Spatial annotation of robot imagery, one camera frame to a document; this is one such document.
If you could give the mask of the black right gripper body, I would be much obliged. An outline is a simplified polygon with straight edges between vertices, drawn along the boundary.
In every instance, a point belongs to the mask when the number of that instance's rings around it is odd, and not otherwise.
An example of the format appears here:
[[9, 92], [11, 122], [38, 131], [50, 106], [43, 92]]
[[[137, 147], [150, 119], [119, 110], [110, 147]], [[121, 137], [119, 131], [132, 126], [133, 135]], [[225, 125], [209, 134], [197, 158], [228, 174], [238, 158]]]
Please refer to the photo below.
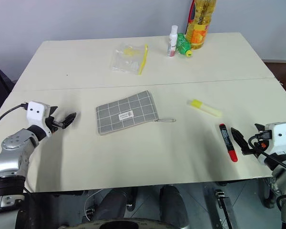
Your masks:
[[[249, 142], [251, 142], [252, 140], [257, 140], [257, 141], [253, 143], [254, 147], [250, 148]], [[268, 140], [262, 139], [259, 136], [259, 134], [252, 136], [251, 140], [249, 141], [245, 141], [244, 138], [241, 140], [241, 150], [243, 155], [253, 154], [255, 156], [259, 156], [260, 155], [259, 151], [266, 151], [267, 149], [268, 149]]]

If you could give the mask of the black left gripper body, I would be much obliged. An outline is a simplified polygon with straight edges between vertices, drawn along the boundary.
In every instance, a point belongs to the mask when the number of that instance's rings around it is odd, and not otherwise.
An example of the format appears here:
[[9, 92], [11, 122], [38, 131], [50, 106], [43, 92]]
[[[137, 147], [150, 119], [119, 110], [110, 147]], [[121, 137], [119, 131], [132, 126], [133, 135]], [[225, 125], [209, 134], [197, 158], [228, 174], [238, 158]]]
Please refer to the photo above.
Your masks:
[[48, 118], [46, 118], [45, 123], [52, 134], [55, 133], [58, 130], [58, 128], [63, 127], [63, 123], [55, 121], [53, 116], [49, 116]]

